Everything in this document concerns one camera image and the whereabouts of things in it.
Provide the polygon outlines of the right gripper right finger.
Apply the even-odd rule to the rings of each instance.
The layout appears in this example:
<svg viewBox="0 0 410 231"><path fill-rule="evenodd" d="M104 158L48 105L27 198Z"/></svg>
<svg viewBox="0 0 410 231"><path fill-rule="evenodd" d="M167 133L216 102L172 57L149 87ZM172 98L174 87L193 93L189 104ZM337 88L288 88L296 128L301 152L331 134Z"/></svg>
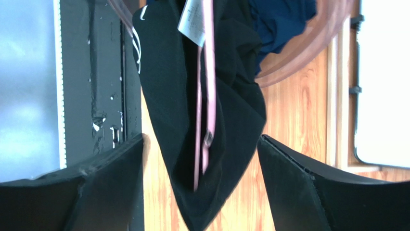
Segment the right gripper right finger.
<svg viewBox="0 0 410 231"><path fill-rule="evenodd" d="M257 152L278 231L407 231L410 184L348 173L268 135Z"/></svg>

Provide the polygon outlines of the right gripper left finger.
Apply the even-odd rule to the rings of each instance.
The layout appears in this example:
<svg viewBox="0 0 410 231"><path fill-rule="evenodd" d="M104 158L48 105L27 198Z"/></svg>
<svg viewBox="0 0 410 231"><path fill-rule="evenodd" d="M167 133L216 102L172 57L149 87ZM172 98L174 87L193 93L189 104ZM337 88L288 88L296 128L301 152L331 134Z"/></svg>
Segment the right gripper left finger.
<svg viewBox="0 0 410 231"><path fill-rule="evenodd" d="M144 138L34 180L0 185L3 231L129 231L141 188Z"/></svg>

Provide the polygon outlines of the pink wire hanger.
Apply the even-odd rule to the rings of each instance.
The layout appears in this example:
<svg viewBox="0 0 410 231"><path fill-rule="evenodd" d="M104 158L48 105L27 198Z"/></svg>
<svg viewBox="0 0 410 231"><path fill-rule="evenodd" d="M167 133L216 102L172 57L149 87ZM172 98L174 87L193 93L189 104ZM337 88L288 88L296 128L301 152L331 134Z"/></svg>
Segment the pink wire hanger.
<svg viewBox="0 0 410 231"><path fill-rule="evenodd" d="M194 0L191 2L191 39L198 45L197 54L197 103L195 130L195 162L193 190L198 189L199 173L203 174L209 164L209 148L212 145L216 127L216 74L214 52L213 1ZM206 132L201 141L202 87L201 87L201 52L205 56L206 74Z"/></svg>

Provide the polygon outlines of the black floral t-shirt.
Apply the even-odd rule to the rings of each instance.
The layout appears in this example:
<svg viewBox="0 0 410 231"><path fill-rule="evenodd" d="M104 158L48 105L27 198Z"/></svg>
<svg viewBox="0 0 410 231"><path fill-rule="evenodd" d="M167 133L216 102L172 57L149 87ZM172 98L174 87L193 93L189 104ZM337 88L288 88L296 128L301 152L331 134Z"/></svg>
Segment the black floral t-shirt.
<svg viewBox="0 0 410 231"><path fill-rule="evenodd" d="M197 106L206 134L204 55L178 31L185 1L156 0L132 18L141 87L182 218L203 231L237 186L266 122L255 82L261 41L248 2L214 1L216 129L205 157L195 153Z"/></svg>

